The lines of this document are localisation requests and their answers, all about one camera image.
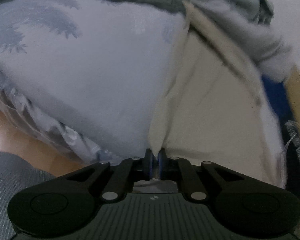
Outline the royal blue garment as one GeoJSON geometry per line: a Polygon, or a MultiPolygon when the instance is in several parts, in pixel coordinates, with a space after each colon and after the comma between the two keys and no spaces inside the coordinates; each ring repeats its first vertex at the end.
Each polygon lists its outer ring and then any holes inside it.
{"type": "Polygon", "coordinates": [[[269,104],[280,122],[294,120],[285,85],[282,82],[275,82],[265,75],[262,75],[262,82],[269,104]]]}

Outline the light blue patterned duvet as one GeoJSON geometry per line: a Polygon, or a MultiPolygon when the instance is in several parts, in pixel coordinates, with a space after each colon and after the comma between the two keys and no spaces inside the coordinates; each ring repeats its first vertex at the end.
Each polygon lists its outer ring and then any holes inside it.
{"type": "Polygon", "coordinates": [[[188,0],[213,20],[253,60],[260,72],[283,82],[294,67],[292,47],[271,25],[248,21],[226,0],[188,0]]]}

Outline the beige t-shirt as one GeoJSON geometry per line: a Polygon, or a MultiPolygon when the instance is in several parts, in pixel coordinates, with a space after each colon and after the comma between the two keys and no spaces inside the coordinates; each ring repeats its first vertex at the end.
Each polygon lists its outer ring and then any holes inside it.
{"type": "Polygon", "coordinates": [[[283,187],[280,133],[253,62],[193,4],[185,8],[186,29],[149,129],[151,150],[283,187]]]}

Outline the grey trouser leg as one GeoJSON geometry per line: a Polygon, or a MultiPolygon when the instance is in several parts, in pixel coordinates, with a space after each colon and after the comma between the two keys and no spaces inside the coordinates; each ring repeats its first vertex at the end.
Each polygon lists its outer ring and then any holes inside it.
{"type": "Polygon", "coordinates": [[[14,235],[7,214],[11,198],[27,187],[54,178],[54,175],[33,167],[15,154],[0,152],[0,239],[11,239],[14,235]]]}

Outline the black lettered jacket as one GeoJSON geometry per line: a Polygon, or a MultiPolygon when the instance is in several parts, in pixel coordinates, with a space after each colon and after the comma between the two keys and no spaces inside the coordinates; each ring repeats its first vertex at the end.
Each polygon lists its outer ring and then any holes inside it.
{"type": "Polygon", "coordinates": [[[300,132],[298,123],[287,116],[280,121],[285,144],[286,184],[285,189],[300,200],[300,132]]]}

